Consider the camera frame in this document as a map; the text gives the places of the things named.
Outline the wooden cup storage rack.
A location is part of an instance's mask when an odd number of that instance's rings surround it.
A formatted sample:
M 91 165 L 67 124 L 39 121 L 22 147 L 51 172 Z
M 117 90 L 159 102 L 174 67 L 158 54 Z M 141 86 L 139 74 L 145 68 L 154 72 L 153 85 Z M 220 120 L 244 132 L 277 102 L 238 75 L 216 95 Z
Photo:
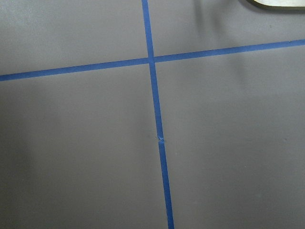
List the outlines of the wooden cup storage rack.
M 248 2 L 268 10 L 305 10 L 305 0 L 248 0 Z

